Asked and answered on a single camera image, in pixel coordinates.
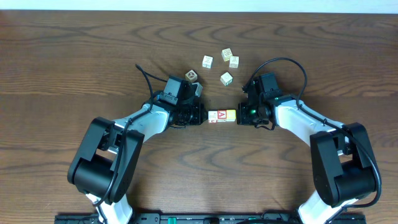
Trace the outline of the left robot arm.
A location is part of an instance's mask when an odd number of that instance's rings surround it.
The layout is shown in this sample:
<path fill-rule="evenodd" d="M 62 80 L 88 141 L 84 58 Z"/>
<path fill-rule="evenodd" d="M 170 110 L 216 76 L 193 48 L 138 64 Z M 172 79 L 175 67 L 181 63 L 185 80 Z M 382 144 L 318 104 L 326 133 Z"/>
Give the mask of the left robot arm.
<path fill-rule="evenodd" d="M 128 223 L 133 209 L 126 198 L 142 145 L 171 126 L 201 125 L 206 110 L 194 96 L 176 105 L 160 96 L 121 119 L 95 118 L 73 158 L 67 180 L 85 194 L 100 223 Z"/>

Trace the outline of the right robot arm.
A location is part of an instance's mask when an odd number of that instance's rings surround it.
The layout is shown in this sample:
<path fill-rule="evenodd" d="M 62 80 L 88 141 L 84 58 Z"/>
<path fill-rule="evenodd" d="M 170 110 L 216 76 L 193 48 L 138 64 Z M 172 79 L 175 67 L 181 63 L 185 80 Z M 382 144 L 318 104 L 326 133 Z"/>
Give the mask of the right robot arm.
<path fill-rule="evenodd" d="M 270 130 L 286 129 L 310 146 L 315 191 L 297 213 L 300 223 L 331 223 L 358 200 L 381 196 L 381 175 L 366 128 L 343 124 L 310 109 L 293 95 L 266 98 L 263 93 L 239 103 L 237 123 Z"/>

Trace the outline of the red letter A block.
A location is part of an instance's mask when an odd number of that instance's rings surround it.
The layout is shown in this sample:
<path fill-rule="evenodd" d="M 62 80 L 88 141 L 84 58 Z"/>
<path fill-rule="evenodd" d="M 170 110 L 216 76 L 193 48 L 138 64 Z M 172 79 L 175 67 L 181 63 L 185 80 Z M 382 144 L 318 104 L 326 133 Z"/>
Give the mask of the red letter A block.
<path fill-rule="evenodd" d="M 218 110 L 217 111 L 217 122 L 226 122 L 227 120 L 227 111 L 226 110 Z"/>

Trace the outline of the white and yellow block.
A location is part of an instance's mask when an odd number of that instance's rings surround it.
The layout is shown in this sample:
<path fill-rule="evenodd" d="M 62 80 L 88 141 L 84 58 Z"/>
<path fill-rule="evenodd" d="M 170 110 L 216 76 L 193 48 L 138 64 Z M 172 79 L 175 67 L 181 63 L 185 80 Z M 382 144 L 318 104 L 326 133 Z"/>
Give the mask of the white and yellow block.
<path fill-rule="evenodd" d="M 226 121 L 227 122 L 236 121 L 236 110 L 226 110 Z"/>

